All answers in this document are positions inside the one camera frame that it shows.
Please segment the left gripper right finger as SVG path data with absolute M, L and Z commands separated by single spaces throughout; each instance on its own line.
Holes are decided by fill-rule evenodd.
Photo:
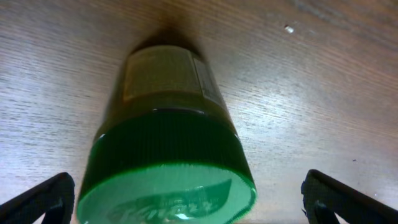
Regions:
M 309 223 L 397 223 L 397 210 L 311 169 L 301 186 Z

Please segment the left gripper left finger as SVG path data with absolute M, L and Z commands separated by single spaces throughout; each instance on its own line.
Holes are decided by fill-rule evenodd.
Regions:
M 75 201 L 75 183 L 66 172 L 59 173 L 1 205 L 1 224 L 35 222 L 69 224 Z

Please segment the green lid jar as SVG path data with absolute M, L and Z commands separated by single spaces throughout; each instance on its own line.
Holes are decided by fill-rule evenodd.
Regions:
M 211 70 L 155 45 L 128 56 L 93 141 L 81 223 L 233 223 L 257 199 Z

